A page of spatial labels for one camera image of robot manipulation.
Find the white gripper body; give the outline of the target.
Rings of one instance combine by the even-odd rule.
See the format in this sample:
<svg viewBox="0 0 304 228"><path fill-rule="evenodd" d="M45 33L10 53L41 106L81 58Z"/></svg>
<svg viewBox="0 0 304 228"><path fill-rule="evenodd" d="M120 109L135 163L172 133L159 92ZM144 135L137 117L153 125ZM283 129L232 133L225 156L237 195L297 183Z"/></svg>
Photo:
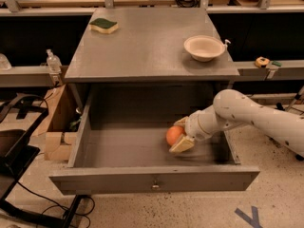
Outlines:
<svg viewBox="0 0 304 228"><path fill-rule="evenodd" d="M197 142L210 139L214 134L224 131L229 122L221 118L211 105L189 115L185 121L185 133Z"/></svg>

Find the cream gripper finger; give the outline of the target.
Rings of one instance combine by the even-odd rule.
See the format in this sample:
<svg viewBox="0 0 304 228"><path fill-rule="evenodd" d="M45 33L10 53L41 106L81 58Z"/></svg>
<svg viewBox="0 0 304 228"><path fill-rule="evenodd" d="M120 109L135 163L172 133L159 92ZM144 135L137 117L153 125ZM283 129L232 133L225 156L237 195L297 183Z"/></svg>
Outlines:
<svg viewBox="0 0 304 228"><path fill-rule="evenodd" d="M174 126L180 126L180 127L185 127L186 123L188 122L189 117L183 117L177 121L174 122Z"/></svg>
<svg viewBox="0 0 304 228"><path fill-rule="evenodd" d="M169 151L171 153L181 153L194 146L195 142L192 138L181 135L177 141L170 147Z"/></svg>

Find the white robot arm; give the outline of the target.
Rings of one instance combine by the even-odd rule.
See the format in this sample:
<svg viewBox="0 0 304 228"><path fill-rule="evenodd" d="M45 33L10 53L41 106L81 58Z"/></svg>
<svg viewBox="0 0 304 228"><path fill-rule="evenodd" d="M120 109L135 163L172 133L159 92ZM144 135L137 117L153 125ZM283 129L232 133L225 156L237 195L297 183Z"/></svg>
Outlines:
<svg viewBox="0 0 304 228"><path fill-rule="evenodd" d="M169 151L172 153L186 151L220 131L241 124L259 129L297 155L304 157L302 116L257 104L233 89L220 91L212 105L174 122L174 125L181 126L185 133L178 137Z"/></svg>

